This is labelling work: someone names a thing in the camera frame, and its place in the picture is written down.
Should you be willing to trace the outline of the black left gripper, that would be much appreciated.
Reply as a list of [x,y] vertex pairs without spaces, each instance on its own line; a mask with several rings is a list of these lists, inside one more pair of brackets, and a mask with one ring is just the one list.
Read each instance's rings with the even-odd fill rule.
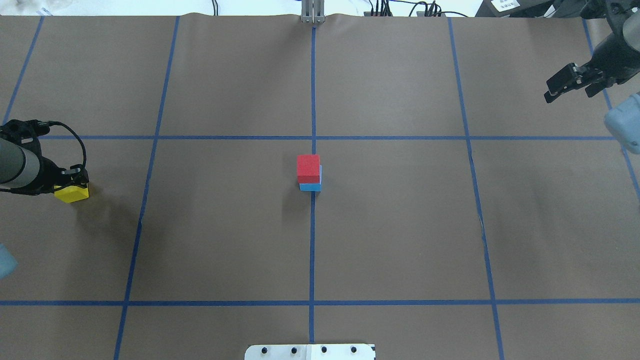
[[38,174],[30,183],[30,196],[54,194],[70,186],[89,186],[89,172],[83,165],[73,165],[66,170],[43,156],[38,156],[38,163]]

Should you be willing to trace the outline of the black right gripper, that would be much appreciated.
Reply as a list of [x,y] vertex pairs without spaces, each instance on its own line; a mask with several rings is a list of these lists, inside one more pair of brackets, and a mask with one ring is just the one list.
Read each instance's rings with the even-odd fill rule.
[[599,43],[588,66],[569,63],[549,77],[545,84],[544,100],[551,104],[567,92],[586,87],[588,98],[593,98],[613,85],[622,85],[639,73],[640,68],[640,14],[628,10],[609,13],[606,17],[611,33]]

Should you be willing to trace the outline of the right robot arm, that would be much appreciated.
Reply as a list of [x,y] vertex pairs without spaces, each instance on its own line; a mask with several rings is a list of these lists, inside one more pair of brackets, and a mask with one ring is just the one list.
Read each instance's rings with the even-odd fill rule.
[[[591,59],[578,66],[569,63],[546,80],[544,98],[548,104],[570,91],[585,89],[589,98],[613,85],[622,85],[640,70],[640,25],[637,0],[588,0],[580,10],[583,19],[605,18],[611,33],[592,52]],[[630,95],[609,110],[604,124],[610,134],[626,148],[640,150],[639,94]]]

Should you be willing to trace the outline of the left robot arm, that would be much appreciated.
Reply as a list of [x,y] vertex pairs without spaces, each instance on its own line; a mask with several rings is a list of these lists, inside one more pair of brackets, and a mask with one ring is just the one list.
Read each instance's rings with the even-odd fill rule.
[[70,204],[88,199],[89,173],[84,164],[57,166],[44,157],[35,139],[26,144],[1,139],[0,187],[2,193],[24,196],[53,194]]

